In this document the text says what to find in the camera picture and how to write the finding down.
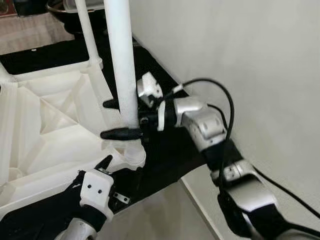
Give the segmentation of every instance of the black cable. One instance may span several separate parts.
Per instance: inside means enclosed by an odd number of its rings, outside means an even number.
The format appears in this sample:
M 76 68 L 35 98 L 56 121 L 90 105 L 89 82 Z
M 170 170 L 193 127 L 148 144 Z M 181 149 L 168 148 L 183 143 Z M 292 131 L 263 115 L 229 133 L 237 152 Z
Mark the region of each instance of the black cable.
M 275 182 L 274 180 L 272 180 L 270 177 L 266 176 L 265 174 L 263 174 L 259 169 L 257 169 L 256 167 L 254 167 L 254 170 L 261 176 L 263 177 L 265 180 L 267 180 L 269 183 L 275 185 L 277 188 L 281 189 L 282 191 L 284 191 L 286 194 L 288 194 L 290 197 L 292 197 L 293 199 L 295 199 L 298 203 L 300 203 L 302 206 L 304 206 L 306 209 L 308 209 L 313 215 L 315 215 L 318 219 L 320 219 L 320 213 L 317 212 L 314 208 L 312 208 L 310 205 L 308 205 L 306 202 L 304 202 L 301 198 L 299 198 L 297 195 L 295 195 L 294 193 L 292 193 L 290 190 L 286 189 L 284 186 L 281 186 L 279 183 Z
M 217 110 L 217 111 L 220 113 L 221 118 L 222 118 L 222 122 L 223 122 L 223 126 L 225 127 L 225 129 L 228 129 L 226 117 L 225 117 L 224 112 L 221 110 L 221 108 L 217 107 L 216 105 L 212 105 L 212 104 L 208 104 L 208 103 L 207 103 L 207 105 L 208 105 L 210 108 L 213 108 L 213 109 Z
M 231 135 L 231 131 L 232 131 L 232 127 L 234 125 L 234 119 L 235 119 L 235 107 L 234 107 L 234 101 L 232 100 L 232 97 L 229 93 L 229 91 L 226 89 L 225 86 L 223 86 L 220 82 L 211 79 L 211 78 L 196 78 L 190 81 L 187 81 L 185 83 L 182 84 L 183 87 L 186 87 L 190 84 L 194 84 L 194 83 L 199 83 L 199 82 L 207 82 L 207 83 L 212 83 L 214 85 L 217 85 L 226 95 L 228 101 L 229 101 L 229 105 L 230 105 L 230 120 L 229 120 L 229 126 L 227 128 L 226 131 L 226 136 L 225 136 L 225 141 L 224 143 L 226 143 Z M 221 165 L 220 165 L 220 170 L 219 170 L 219 188 L 222 189 L 223 188 L 223 183 L 224 183 L 224 168 L 225 168 L 225 159 L 224 157 L 222 158 L 221 161 Z
M 306 234 L 310 234 L 312 236 L 316 236 L 316 237 L 320 238 L 320 231 L 311 229 L 309 227 L 301 226 L 301 225 L 290 223 L 290 222 L 288 223 L 288 227 L 290 229 L 298 230 L 300 232 L 303 232 L 303 233 L 306 233 Z

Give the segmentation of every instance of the floor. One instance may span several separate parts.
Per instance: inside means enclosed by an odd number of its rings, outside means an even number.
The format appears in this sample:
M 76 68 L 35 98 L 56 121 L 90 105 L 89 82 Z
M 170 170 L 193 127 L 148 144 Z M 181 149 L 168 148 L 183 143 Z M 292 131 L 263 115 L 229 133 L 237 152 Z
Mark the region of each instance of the floor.
M 106 223 L 98 240 L 214 240 L 182 183 L 132 205 Z

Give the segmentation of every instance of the white wall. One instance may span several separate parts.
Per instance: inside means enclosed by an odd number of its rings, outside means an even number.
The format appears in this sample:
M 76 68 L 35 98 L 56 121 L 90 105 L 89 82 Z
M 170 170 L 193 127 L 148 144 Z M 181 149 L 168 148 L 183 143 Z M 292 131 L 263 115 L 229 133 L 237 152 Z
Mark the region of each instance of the white wall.
M 211 77 L 226 85 L 242 155 L 320 211 L 320 1 L 131 0 L 131 19 L 134 36 L 176 81 Z M 191 93 L 229 111 L 214 87 Z M 207 170 L 184 180 L 232 239 Z M 320 230 L 311 214 L 275 193 L 288 219 Z

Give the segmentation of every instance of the white plastic base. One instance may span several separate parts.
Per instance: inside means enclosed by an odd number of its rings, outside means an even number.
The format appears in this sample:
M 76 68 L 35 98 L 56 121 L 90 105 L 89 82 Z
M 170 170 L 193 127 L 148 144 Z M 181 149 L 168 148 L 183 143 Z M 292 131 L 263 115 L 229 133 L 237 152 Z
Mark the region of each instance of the white plastic base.
M 78 170 L 107 155 L 109 172 L 145 164 L 140 141 L 106 141 L 103 130 L 124 127 L 99 67 L 81 62 L 0 82 L 0 220 L 15 209 L 63 191 Z

